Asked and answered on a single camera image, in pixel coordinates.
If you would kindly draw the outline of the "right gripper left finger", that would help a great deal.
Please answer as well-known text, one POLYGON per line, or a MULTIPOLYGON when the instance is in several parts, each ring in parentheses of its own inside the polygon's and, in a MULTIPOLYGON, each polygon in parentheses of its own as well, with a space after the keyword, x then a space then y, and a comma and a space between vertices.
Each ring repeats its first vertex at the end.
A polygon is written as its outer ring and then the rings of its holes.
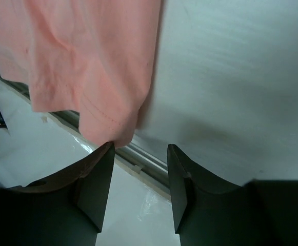
POLYGON ((108 142, 25 187, 0 187, 0 245, 95 245, 114 157, 108 142))

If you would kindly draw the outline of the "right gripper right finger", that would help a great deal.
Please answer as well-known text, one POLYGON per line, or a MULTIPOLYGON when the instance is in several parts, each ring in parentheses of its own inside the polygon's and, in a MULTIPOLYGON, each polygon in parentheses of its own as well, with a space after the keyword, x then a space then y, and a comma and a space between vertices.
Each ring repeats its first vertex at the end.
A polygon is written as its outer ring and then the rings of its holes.
POLYGON ((175 232, 181 245, 298 245, 298 180, 228 182, 169 145, 175 232))

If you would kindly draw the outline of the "pink t shirt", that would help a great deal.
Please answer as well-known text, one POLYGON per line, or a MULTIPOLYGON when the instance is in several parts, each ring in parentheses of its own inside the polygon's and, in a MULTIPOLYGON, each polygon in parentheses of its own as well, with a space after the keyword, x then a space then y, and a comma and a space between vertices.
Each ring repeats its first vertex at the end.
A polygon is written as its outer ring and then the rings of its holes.
POLYGON ((36 112, 73 110, 100 146, 127 145, 151 86, 160 1, 0 1, 0 76, 36 112))

